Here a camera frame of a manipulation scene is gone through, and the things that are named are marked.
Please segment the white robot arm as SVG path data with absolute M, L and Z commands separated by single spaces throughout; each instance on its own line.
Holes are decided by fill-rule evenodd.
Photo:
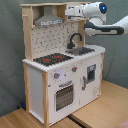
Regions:
M 103 2 L 95 2 L 70 7 L 65 10 L 65 15 L 87 18 L 84 32 L 88 36 L 128 34 L 128 15 L 112 25 L 106 25 L 106 12 L 107 6 Z

